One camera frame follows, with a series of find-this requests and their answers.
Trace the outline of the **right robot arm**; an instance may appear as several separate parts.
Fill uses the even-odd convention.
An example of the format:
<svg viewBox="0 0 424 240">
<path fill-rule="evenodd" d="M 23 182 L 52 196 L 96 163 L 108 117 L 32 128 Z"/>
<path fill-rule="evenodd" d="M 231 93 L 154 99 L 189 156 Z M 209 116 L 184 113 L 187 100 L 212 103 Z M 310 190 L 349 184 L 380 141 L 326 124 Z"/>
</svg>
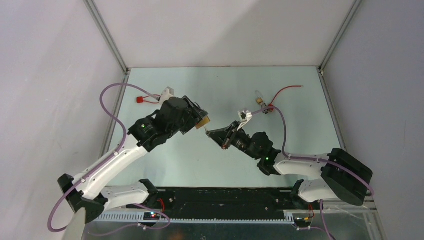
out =
<svg viewBox="0 0 424 240">
<path fill-rule="evenodd" d="M 267 175 L 300 175 L 291 192 L 291 204 L 304 209 L 310 203 L 339 199 L 362 206 L 373 171 L 343 149 L 333 148 L 321 155 L 292 155 L 274 148 L 266 132 L 248 135 L 234 121 L 228 127 L 208 130 L 206 135 L 223 150 L 234 147 L 257 160 L 259 170 Z"/>
</svg>

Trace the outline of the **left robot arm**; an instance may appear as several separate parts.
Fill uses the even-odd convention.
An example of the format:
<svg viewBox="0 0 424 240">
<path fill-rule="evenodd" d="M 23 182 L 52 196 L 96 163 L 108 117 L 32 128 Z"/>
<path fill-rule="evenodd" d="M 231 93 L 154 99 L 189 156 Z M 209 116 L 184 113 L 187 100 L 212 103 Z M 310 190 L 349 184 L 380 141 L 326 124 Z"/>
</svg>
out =
<svg viewBox="0 0 424 240">
<path fill-rule="evenodd" d="M 62 191 L 69 193 L 66 201 L 71 209 L 76 213 L 84 208 L 88 224 L 114 208 L 136 204 L 145 208 L 156 206 L 158 190 L 148 179 L 124 186 L 108 186 L 108 183 L 175 134 L 184 135 L 193 128 L 199 129 L 207 118 L 208 112 L 187 96 L 165 100 L 160 109 L 137 120 L 124 132 L 125 139 L 117 149 L 109 151 L 82 173 L 63 174 L 58 179 Z"/>
</svg>

